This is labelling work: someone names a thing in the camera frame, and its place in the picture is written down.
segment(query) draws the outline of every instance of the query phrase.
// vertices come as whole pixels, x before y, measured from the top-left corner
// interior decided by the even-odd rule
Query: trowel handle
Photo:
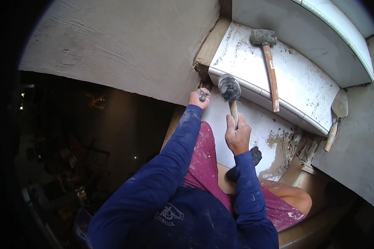
[[[338,119],[337,121],[335,121],[335,123],[333,123],[333,126],[331,127],[330,132],[328,133],[328,138],[324,145],[324,150],[326,152],[329,152],[331,149],[331,146],[333,145],[335,135],[337,134],[337,123],[338,123]]]
[[[229,105],[230,105],[230,114],[233,117],[234,121],[236,122],[234,130],[237,130],[237,125],[238,125],[237,102],[235,101],[229,102]]]

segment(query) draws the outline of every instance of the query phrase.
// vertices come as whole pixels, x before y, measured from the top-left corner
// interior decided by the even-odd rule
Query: trowel
[[[337,119],[330,129],[327,141],[324,145],[324,150],[327,152],[330,151],[335,139],[335,135],[337,134],[339,119],[348,116],[348,97],[346,96],[346,92],[344,90],[339,90],[338,94],[334,98],[333,103],[331,104],[331,109],[334,111],[335,115],[337,115]]]

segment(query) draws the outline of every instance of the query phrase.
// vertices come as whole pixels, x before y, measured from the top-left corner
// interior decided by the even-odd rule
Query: worker
[[[200,91],[207,96],[204,102]],[[221,191],[212,129],[201,122],[209,101],[207,89],[192,92],[161,153],[93,216],[88,230],[93,249],[278,248],[275,223],[291,226],[309,212],[311,201],[309,205],[303,190],[271,181],[261,186],[249,152],[251,127],[242,114],[237,130],[226,116],[225,139],[234,154],[237,180],[233,196]],[[271,193],[284,187],[289,188],[281,193],[285,196]],[[269,207],[266,196],[271,196]]]

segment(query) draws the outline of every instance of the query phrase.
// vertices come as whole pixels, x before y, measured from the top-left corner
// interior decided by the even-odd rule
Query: blue long-sleeve shirt
[[[183,186],[202,112],[188,105],[162,152],[93,216],[89,224],[93,249],[278,248],[250,152],[234,157],[237,220],[210,193]]]

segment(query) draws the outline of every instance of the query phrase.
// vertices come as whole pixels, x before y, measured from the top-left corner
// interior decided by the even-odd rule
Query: rubber mallet
[[[277,35],[272,30],[254,29],[251,32],[251,42],[253,44],[260,44],[263,47],[264,58],[266,60],[267,72],[269,75],[270,89],[273,99],[273,112],[279,112],[280,107],[278,103],[278,91],[276,73],[274,71],[274,63],[270,46],[277,43]]]
[[[241,96],[241,87],[237,79],[231,74],[223,74],[220,76],[218,87],[224,100],[229,102],[230,114],[236,122],[234,129],[237,129],[238,111],[236,100]]]

